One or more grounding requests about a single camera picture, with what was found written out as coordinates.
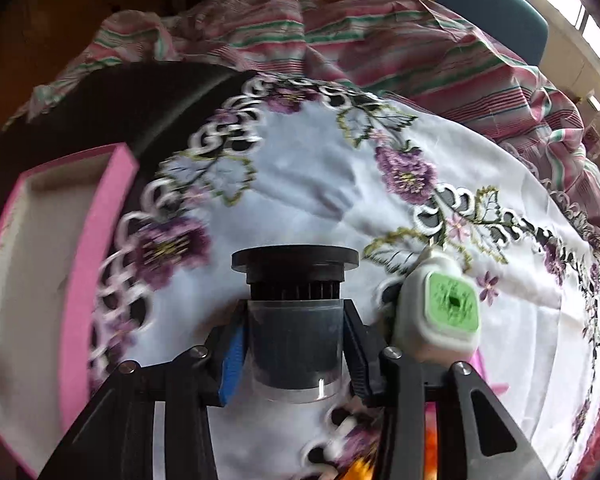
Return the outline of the white container green lid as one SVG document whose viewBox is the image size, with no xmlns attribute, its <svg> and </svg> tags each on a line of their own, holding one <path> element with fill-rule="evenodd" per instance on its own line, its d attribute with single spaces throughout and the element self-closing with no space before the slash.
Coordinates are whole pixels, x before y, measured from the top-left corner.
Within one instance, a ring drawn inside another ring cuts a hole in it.
<svg viewBox="0 0 600 480">
<path fill-rule="evenodd" d="M 476 288 L 458 262 L 426 248 L 407 274 L 396 304 L 391 343 L 418 362 L 468 361 L 481 335 Z"/>
</svg>

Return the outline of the black grey cylindrical container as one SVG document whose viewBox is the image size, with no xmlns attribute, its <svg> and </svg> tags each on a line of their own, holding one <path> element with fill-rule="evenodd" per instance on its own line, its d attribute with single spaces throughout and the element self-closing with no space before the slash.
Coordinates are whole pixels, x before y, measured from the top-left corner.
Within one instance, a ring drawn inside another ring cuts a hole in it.
<svg viewBox="0 0 600 480">
<path fill-rule="evenodd" d="M 352 248 L 277 245 L 245 248 L 232 269 L 245 275 L 253 388 L 261 396 L 307 404 L 341 387 L 344 274 L 358 266 Z"/>
</svg>

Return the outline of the pink cardboard box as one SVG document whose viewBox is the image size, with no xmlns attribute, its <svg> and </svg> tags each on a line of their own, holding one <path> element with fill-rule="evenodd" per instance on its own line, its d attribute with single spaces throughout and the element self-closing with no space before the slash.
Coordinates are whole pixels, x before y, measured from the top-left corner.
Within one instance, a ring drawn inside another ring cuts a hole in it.
<svg viewBox="0 0 600 480">
<path fill-rule="evenodd" d="M 87 404 L 99 266 L 137 172 L 124 144 L 20 174 L 0 218 L 0 439 L 37 476 Z"/>
</svg>

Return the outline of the pink striped bedsheet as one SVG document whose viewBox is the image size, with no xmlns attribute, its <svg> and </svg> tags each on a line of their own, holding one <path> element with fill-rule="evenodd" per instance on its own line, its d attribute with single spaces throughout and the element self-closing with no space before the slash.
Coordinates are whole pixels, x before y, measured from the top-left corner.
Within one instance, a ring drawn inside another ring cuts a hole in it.
<svg viewBox="0 0 600 480">
<path fill-rule="evenodd" d="M 49 112 L 87 75 L 142 61 L 201 62 L 397 94 L 514 153 L 574 225 L 600 236 L 600 170 L 577 107 L 537 67 L 432 0 L 204 0 L 122 11 L 20 107 Z"/>
</svg>

